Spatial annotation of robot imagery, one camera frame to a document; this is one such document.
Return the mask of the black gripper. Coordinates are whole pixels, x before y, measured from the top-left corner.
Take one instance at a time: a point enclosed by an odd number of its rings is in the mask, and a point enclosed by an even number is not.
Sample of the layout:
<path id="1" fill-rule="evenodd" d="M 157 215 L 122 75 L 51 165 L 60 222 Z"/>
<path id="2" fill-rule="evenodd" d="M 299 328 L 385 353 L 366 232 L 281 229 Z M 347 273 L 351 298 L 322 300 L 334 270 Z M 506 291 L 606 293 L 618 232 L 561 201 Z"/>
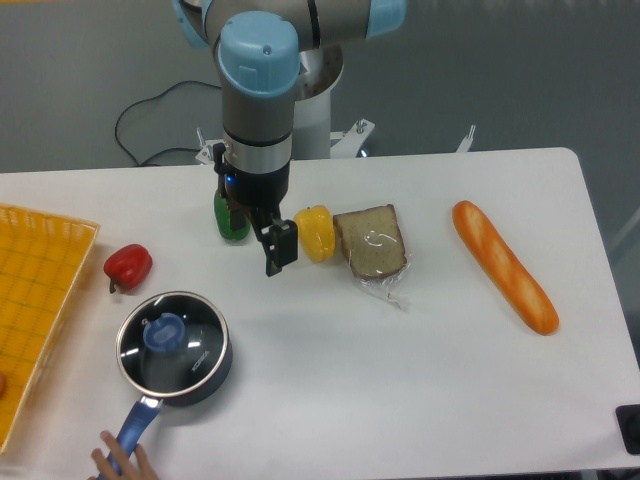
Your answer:
<path id="1" fill-rule="evenodd" d="M 224 142 L 213 145 L 217 195 L 226 201 L 230 225 L 239 225 L 241 212 L 262 245 L 267 276 L 280 273 L 298 259 L 298 228 L 282 220 L 280 203 L 288 191 L 290 161 L 266 172 L 245 171 L 229 162 L 232 151 Z"/>

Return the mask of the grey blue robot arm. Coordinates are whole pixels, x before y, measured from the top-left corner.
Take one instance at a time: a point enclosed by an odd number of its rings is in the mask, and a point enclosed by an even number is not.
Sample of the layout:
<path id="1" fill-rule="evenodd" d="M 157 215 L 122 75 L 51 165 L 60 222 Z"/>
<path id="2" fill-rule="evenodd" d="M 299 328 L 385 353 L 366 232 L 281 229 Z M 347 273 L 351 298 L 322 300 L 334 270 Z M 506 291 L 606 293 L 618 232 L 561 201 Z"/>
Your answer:
<path id="1" fill-rule="evenodd" d="M 253 227 L 273 276 L 298 258 L 280 214 L 288 190 L 301 56 L 398 29 L 404 1 L 175 1 L 194 46 L 210 49 L 222 93 L 223 139 L 212 148 L 218 194 L 234 230 Z"/>

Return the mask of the person's hand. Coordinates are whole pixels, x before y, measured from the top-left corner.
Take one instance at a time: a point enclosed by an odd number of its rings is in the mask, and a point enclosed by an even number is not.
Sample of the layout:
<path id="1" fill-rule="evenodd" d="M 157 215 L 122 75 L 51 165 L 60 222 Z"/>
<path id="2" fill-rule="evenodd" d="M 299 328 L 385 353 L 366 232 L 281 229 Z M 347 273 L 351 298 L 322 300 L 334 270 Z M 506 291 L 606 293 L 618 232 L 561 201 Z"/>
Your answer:
<path id="1" fill-rule="evenodd" d="M 120 471 L 108 460 L 107 455 L 100 448 L 95 448 L 91 452 L 91 459 L 94 462 L 98 473 L 103 479 L 128 479 L 128 480 L 158 480 L 159 476 L 152 466 L 146 450 L 140 444 L 134 449 L 134 460 L 127 455 L 126 451 L 118 443 L 116 438 L 107 430 L 100 433 L 100 439 L 109 449 L 109 454 L 118 465 Z"/>

